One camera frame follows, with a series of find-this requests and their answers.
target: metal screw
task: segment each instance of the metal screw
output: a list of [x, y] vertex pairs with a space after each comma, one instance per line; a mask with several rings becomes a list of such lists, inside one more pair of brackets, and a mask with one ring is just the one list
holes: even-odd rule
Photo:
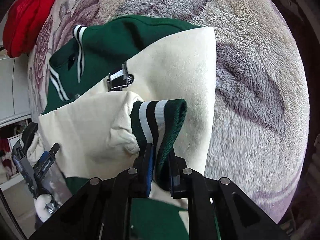
[[100, 179], [98, 179], [98, 178], [92, 178], [92, 179], [90, 179], [90, 184], [91, 185], [97, 185], [97, 184], [99, 184], [100, 183]]
[[224, 185], [228, 185], [230, 183], [230, 179], [223, 177], [220, 179], [220, 182]]
[[182, 172], [183, 172], [184, 174], [186, 174], [186, 175], [190, 175], [190, 174], [192, 173], [192, 169], [184, 168], [184, 169], [182, 170]]
[[138, 172], [138, 170], [136, 168], [130, 168], [128, 169], [128, 173], [133, 175], [133, 174], [136, 174]]

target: white cabinet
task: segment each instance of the white cabinet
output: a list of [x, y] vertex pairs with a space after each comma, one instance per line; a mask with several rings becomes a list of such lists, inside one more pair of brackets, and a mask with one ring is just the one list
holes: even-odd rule
[[0, 127], [30, 117], [28, 57], [0, 60]]

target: floral blanket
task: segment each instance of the floral blanket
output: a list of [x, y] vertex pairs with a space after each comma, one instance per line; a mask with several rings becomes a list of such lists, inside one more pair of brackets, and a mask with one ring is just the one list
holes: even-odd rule
[[214, 27], [216, 99], [205, 176], [231, 178], [278, 222], [300, 178], [309, 102], [297, 46], [271, 0], [56, 0], [29, 57], [33, 120], [46, 106], [49, 58], [73, 26], [126, 14]]

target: white stripe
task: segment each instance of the white stripe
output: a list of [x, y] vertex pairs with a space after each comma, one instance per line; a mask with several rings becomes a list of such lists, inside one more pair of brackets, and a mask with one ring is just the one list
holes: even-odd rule
[[54, 75], [57, 78], [58, 85], [60, 87], [60, 91], [61, 91], [62, 96], [64, 97], [64, 100], [66, 100], [66, 101], [70, 100], [62, 87], [62, 84], [61, 84], [61, 81], [59, 78], [59, 74], [51, 66], [50, 66], [50, 72], [52, 75]]
[[110, 76], [110, 80], [112, 81], [112, 80], [114, 80], [118, 77], [121, 77], [121, 76], [123, 76], [123, 69], [119, 70], [117, 73], [112, 74]]
[[83, 44], [82, 44], [82, 35], [84, 33], [84, 30], [87, 27], [83, 27], [80, 31], [79, 31], [79, 41], [80, 41], [80, 45], [81, 45], [81, 49], [82, 49], [82, 60], [81, 60], [81, 76], [83, 75], [84, 72], [84, 49], [83, 49]]
[[55, 86], [55, 88], [56, 88], [56, 90], [57, 90], [57, 92], [58, 92], [58, 95], [59, 95], [59, 97], [60, 97], [60, 100], [61, 100], [61, 101], [64, 101], [64, 99], [63, 99], [63, 97], [62, 97], [62, 95], [61, 95], [61, 93], [60, 93], [60, 88], [59, 88], [58, 83], [54, 80], [54, 78], [53, 78], [51, 75], [50, 75], [50, 79], [51, 79], [52, 84]]
[[150, 101], [143, 102], [141, 104], [139, 108], [139, 119], [140, 119], [140, 124], [143, 130], [144, 136], [146, 137], [147, 143], [153, 144], [152, 133], [150, 131], [150, 127], [148, 125], [148, 120], [147, 120], [147, 106], [149, 103]]
[[155, 119], [156, 119], [158, 132], [159, 132], [158, 143], [156, 146], [156, 157], [158, 156], [158, 151], [164, 137], [164, 131], [165, 131], [164, 106], [167, 102], [168, 100], [161, 100], [156, 104], [156, 107], [155, 107]]
[[81, 68], [80, 68], [80, 59], [81, 59], [81, 54], [82, 54], [82, 49], [81, 49], [81, 45], [80, 45], [80, 42], [78, 40], [78, 37], [77, 37], [77, 31], [78, 29], [81, 27], [81, 25], [77, 25], [74, 30], [73, 30], [73, 36], [74, 38], [76, 39], [76, 41], [78, 42], [78, 45], [79, 45], [79, 53], [78, 53], [78, 61], [77, 61], [77, 68], [78, 68], [78, 83], [80, 83], [80, 80], [81, 80]]

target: bed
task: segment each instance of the bed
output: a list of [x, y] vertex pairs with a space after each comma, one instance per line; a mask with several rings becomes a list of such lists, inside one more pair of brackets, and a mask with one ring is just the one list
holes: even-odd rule
[[271, 0], [56, 0], [29, 55], [32, 119], [47, 103], [49, 58], [73, 26], [128, 14], [214, 27], [216, 98], [205, 176], [231, 178], [279, 222], [303, 166], [309, 101], [295, 40]]

